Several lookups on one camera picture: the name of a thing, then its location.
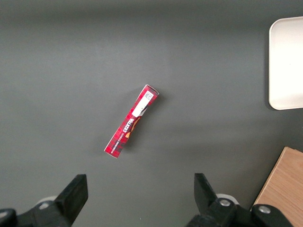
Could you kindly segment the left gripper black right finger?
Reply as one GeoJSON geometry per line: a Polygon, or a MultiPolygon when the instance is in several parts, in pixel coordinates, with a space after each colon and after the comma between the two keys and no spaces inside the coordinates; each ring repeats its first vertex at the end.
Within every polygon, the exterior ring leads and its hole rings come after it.
{"type": "Polygon", "coordinates": [[[234,200],[218,197],[203,173],[194,175],[194,198],[199,214],[188,227],[291,227],[291,222],[276,207],[257,204],[244,209],[234,200]]]}

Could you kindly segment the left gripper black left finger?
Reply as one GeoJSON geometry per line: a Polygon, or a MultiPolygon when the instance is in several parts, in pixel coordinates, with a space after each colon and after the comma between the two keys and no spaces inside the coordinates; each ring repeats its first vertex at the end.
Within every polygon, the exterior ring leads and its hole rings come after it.
{"type": "Polygon", "coordinates": [[[38,203],[23,214],[0,210],[2,227],[71,227],[88,200],[87,176],[76,175],[52,201],[38,203]]]}

